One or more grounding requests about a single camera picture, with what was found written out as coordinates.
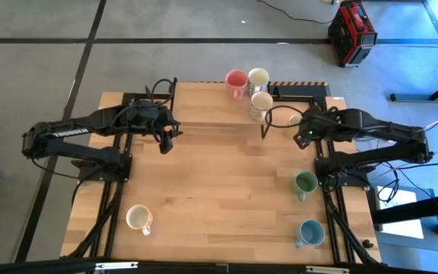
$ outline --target wooden tabletop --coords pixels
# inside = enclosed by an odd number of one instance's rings
[[[122,93],[103,93],[100,108],[121,104]],[[345,108],[342,98],[327,97],[328,106]],[[287,103],[306,110],[307,103]],[[125,183],[112,258],[229,263],[333,263],[321,189],[299,202],[290,190],[294,176],[313,171],[315,145],[300,150],[283,129],[270,129],[261,139],[249,117],[248,99],[233,100],[224,84],[179,83],[173,115],[184,133],[161,155],[151,137],[133,136],[134,155]],[[292,110],[275,112],[285,124]],[[111,146],[113,137],[92,135],[90,146]],[[337,151],[354,152],[351,143]],[[96,221],[103,184],[89,182],[78,191],[62,255],[72,252]],[[351,230],[375,247],[380,261],[365,192],[344,187]],[[154,215],[151,235],[132,230],[125,215],[135,204]],[[326,238],[318,247],[296,249],[295,230],[306,219],[320,221]],[[102,254],[107,228],[99,246]],[[341,258],[346,258],[338,231]]]

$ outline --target blue mug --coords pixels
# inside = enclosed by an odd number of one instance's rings
[[[325,231],[322,225],[316,220],[306,220],[297,229],[296,248],[304,244],[320,245],[325,239]]]

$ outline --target gray floor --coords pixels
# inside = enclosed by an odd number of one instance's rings
[[[275,4],[293,16],[319,21],[329,21],[337,9],[313,0]],[[87,37],[97,5],[97,0],[18,4],[0,0],[0,37]],[[369,2],[365,6],[380,38],[437,38],[420,3]],[[224,0],[222,4],[115,0],[108,1],[97,36],[324,38],[327,26],[289,20],[253,0]],[[21,134],[38,121],[61,117],[83,48],[0,45],[0,170],[5,172],[0,179],[0,263],[14,256],[40,176],[20,153]],[[379,119],[422,126],[438,118],[438,104],[394,104],[387,99],[393,92],[429,94],[438,89],[438,46],[377,46],[359,68],[345,69],[336,66],[328,45],[265,44],[94,45],[73,116],[95,110],[103,91],[143,91],[145,84],[174,76],[181,81],[221,80],[231,69],[248,71],[258,66],[277,81],[328,81],[334,96],[345,97],[349,107],[369,111]],[[438,151],[438,127],[427,135],[432,150]],[[377,143],[357,145],[365,150]],[[59,160],[57,170],[75,174],[66,159]],[[434,188],[438,195],[438,167],[407,170],[407,175],[422,187]],[[380,180],[388,183],[391,178]],[[31,260],[58,257],[74,186],[73,180],[52,180]],[[419,259],[432,256],[413,254]],[[390,255],[382,257],[394,266],[402,263]],[[438,270],[423,261],[405,266]]]

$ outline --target green mug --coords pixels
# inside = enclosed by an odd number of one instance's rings
[[[319,181],[315,174],[309,171],[303,171],[295,176],[292,182],[292,190],[298,195],[299,201],[305,201],[307,194],[316,191]]]

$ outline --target white label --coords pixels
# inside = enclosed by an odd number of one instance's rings
[[[89,132],[89,130],[87,130],[87,129],[76,129],[76,130],[71,130],[71,131],[67,131],[67,132],[53,133],[52,135],[54,135],[55,137],[67,137],[67,136],[73,136],[73,135],[82,134],[82,133],[88,133],[88,132]]]

